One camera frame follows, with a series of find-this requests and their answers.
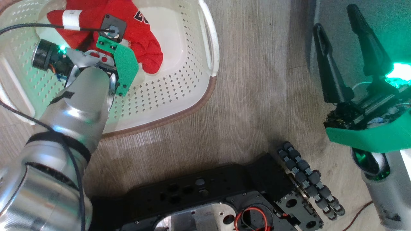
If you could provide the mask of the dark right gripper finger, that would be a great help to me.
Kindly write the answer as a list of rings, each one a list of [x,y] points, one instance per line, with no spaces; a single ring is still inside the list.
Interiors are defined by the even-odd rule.
[[[351,101],[354,98],[354,92],[345,85],[333,58],[333,47],[320,23],[313,26],[313,38],[324,101],[335,104]]]
[[[359,7],[356,4],[349,4],[347,14],[351,29],[359,39],[364,61],[364,75],[371,76],[373,81],[385,81],[386,75],[393,70],[392,60]]]

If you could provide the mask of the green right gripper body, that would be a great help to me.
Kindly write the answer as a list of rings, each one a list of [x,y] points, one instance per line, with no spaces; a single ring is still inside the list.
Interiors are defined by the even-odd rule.
[[[337,104],[324,126],[333,143],[368,152],[387,153],[410,148],[410,64],[393,70],[367,87],[359,102]]]

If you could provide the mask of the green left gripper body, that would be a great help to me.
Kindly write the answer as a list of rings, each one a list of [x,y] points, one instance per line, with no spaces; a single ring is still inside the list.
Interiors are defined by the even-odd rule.
[[[70,74],[67,75],[66,87],[68,87],[88,67],[97,67],[107,73],[109,77],[109,95],[126,96],[131,84],[136,77],[139,65],[135,53],[128,47],[117,43],[115,40],[99,36],[96,47],[112,54],[106,62],[102,60],[104,54],[99,57],[91,56],[89,52],[81,52],[66,48],[66,56],[74,64]]]

